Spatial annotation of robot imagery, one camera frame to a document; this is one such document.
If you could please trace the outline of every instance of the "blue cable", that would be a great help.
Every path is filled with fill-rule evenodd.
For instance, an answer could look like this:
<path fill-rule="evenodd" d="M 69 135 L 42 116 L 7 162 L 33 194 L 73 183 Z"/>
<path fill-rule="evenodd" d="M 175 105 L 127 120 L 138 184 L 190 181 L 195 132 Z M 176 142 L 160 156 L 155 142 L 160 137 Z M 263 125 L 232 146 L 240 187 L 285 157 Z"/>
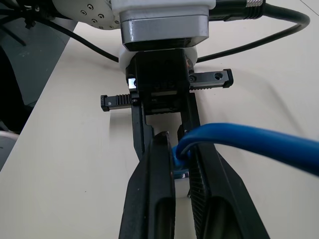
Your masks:
<path fill-rule="evenodd" d="M 244 149 L 319 176 L 319 142 L 316 141 L 262 128 L 211 123 L 187 133 L 176 148 L 176 158 L 184 160 L 189 149 L 199 143 Z"/>

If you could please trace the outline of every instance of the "white table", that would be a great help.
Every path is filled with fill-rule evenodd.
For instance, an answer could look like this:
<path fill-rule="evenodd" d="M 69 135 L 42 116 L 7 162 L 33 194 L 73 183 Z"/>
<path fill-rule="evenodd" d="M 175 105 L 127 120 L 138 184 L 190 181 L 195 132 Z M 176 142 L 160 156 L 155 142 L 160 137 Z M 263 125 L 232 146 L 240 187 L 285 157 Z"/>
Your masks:
<path fill-rule="evenodd" d="M 312 23 L 288 38 L 196 65 L 197 72 L 231 68 L 235 78 L 230 89 L 196 92 L 201 123 L 241 123 L 318 140 L 319 17 L 299 0 L 269 2 L 302 11 Z M 291 25 L 267 17 L 211 23 L 198 55 Z M 119 30 L 79 23 L 75 33 L 118 54 Z M 100 95 L 127 92 L 116 63 L 69 41 L 0 173 L 1 239 L 118 237 L 138 159 L 130 110 L 104 113 Z M 156 131 L 169 129 L 176 142 L 178 115 L 160 117 L 149 122 Z M 244 180 L 271 238 L 318 238 L 318 178 L 242 150 L 217 149 Z M 175 238 L 195 238 L 192 224 L 190 200 L 178 200 Z"/>

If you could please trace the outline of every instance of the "bolt hole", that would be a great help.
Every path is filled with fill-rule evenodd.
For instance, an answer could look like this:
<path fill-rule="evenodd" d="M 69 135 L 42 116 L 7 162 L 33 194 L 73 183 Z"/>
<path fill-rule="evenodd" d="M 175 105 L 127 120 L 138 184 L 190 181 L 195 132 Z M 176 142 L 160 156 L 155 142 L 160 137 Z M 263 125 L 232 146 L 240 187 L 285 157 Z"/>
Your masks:
<path fill-rule="evenodd" d="M 220 72 L 215 73 L 215 79 L 216 79 L 216 80 L 221 80 L 221 79 L 223 79 L 223 74 L 221 74 Z"/>

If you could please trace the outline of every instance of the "table surface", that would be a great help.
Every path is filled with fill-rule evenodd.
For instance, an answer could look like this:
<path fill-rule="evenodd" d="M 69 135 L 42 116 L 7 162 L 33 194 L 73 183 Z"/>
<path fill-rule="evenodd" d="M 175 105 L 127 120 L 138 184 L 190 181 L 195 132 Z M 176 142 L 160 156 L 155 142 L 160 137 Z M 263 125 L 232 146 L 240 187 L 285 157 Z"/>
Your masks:
<path fill-rule="evenodd" d="M 319 16 L 299 0 L 269 2 L 308 14 L 310 26 L 196 65 L 197 72 L 231 68 L 235 79 L 229 89 L 196 92 L 201 123 L 240 123 L 319 140 Z M 210 23 L 210 38 L 198 45 L 198 55 L 291 25 L 267 17 Z M 118 54 L 119 30 L 79 23 L 74 32 Z M 118 237 L 127 183 L 138 159 L 130 110 L 104 113 L 100 95 L 127 93 L 117 63 L 69 41 L 0 173 L 2 239 Z M 177 114 L 148 122 L 156 131 L 169 130 L 176 142 Z M 317 177 L 235 148 L 217 149 L 242 177 L 271 238 L 318 238 Z M 187 198 L 177 201 L 175 231 L 177 239 L 195 238 Z"/>

